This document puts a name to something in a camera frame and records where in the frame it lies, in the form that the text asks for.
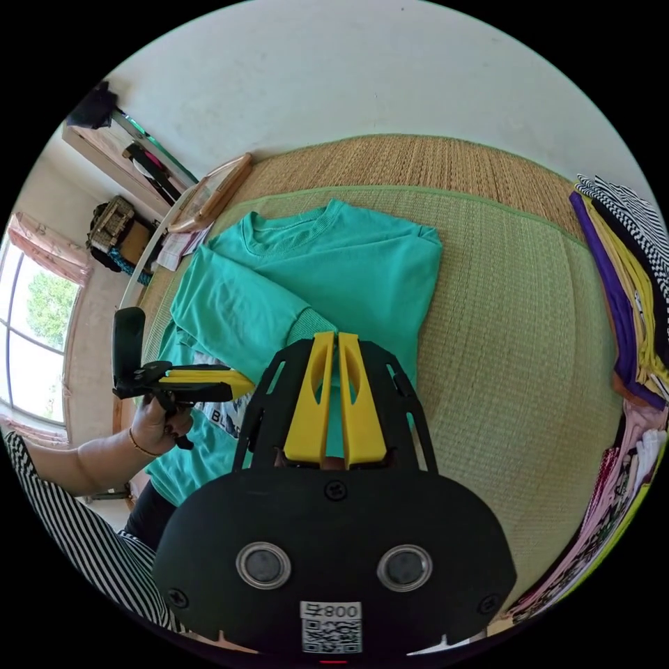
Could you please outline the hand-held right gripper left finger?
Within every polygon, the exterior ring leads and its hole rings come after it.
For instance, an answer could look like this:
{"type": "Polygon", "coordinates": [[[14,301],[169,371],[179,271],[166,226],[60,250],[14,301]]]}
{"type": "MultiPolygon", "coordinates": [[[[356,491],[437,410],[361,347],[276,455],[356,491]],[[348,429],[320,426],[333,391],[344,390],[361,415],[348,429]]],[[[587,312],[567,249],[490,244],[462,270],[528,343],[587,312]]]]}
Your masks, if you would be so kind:
{"type": "Polygon", "coordinates": [[[320,332],[310,342],[304,377],[284,444],[284,456],[292,464],[320,464],[325,457],[334,335],[320,332]]]}

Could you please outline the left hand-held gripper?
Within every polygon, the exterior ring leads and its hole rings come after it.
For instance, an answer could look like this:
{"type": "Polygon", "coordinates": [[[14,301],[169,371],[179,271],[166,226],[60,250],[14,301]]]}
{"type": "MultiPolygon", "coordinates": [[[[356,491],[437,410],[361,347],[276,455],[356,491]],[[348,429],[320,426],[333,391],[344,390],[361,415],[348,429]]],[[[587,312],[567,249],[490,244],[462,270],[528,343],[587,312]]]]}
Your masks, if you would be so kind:
{"type": "Polygon", "coordinates": [[[113,393],[119,399],[155,397],[168,418],[192,402],[228,402],[255,389],[255,384],[237,371],[219,367],[175,366],[157,361],[137,366],[112,361],[113,393]]]}

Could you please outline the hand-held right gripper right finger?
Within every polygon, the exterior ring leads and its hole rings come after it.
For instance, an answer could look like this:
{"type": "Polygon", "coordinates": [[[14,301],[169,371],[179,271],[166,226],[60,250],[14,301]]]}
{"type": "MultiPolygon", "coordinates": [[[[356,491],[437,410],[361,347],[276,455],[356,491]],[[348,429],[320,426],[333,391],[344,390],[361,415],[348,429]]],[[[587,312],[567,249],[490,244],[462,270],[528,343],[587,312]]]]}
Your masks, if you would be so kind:
{"type": "Polygon", "coordinates": [[[341,424],[347,468],[383,464],[387,448],[376,411],[360,341],[355,334],[338,336],[341,424]]]}

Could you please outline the person's left hand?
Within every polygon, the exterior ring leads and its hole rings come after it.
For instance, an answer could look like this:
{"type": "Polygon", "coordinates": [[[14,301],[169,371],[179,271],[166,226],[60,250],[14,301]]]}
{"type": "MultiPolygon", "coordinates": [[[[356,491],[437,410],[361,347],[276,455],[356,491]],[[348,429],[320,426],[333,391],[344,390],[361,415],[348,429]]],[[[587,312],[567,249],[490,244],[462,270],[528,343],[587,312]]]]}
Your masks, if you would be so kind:
{"type": "Polygon", "coordinates": [[[128,429],[130,442],[142,454],[155,459],[176,446],[193,425],[191,409],[180,407],[166,411],[151,394],[141,400],[128,429]]]}

